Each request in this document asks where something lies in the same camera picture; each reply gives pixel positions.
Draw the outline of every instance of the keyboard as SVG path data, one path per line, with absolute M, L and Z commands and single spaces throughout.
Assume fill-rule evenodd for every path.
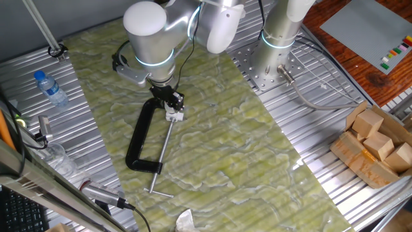
M 49 229 L 42 205 L 4 186 L 0 189 L 0 231 L 43 232 Z

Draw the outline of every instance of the blue bottle cap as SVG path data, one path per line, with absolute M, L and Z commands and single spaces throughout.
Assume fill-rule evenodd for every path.
M 46 77 L 46 74 L 44 74 L 44 72 L 41 70 L 34 73 L 34 78 L 38 81 L 43 80 L 45 77 Z

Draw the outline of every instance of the water bottle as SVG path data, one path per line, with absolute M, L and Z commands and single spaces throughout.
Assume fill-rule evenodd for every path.
M 53 105 L 67 105 L 69 100 L 66 93 L 59 87 L 59 84 L 52 76 L 44 74 L 43 71 L 37 71 L 34 73 L 34 78 L 37 80 L 37 87 L 49 98 Z
M 66 155 L 66 151 L 60 144 L 49 143 L 43 150 L 41 158 L 66 179 L 70 179 L 77 170 L 76 163 Z

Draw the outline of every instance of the green marble mat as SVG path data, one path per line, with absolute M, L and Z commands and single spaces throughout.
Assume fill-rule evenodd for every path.
M 187 120 L 174 125 L 155 186 L 175 197 L 145 192 L 152 174 L 128 169 L 124 157 L 151 94 L 111 69 L 111 55 L 126 39 L 118 20 L 64 42 L 126 197 L 152 231 L 174 231 L 179 214 L 189 208 L 200 231 L 351 230 L 230 57 L 200 47 L 179 87 Z M 189 52 L 190 47 L 177 58 L 176 70 Z M 143 159 L 158 159 L 168 125 L 165 112 L 156 111 Z

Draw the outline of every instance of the cardboard box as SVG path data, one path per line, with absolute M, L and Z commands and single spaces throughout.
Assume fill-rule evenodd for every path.
M 349 128 L 350 133 L 352 133 L 353 136 L 359 141 L 359 142 L 364 142 L 366 140 L 365 137 L 357 133 L 354 129 Z
M 391 138 L 377 131 L 363 142 L 363 146 L 380 161 L 385 160 L 395 150 Z
M 397 173 L 412 168 L 412 148 L 407 143 L 400 145 L 385 162 Z
M 46 230 L 46 232 L 71 232 L 71 231 L 68 226 L 59 223 L 56 226 Z
M 384 119 L 371 110 L 364 110 L 356 115 L 355 122 L 352 129 L 365 138 L 369 138 L 376 131 L 378 131 L 380 125 Z
M 365 101 L 347 116 L 345 132 L 333 142 L 330 149 L 369 186 L 381 188 L 402 177 L 412 175 L 412 168 L 401 174 L 395 173 L 383 162 L 375 158 L 355 136 L 348 132 L 356 116 L 362 113 L 366 107 L 367 102 Z M 377 106 L 373 106 L 372 111 L 384 119 L 379 132 L 391 138 L 396 148 L 405 142 L 412 146 L 412 134 L 407 132 L 403 126 Z

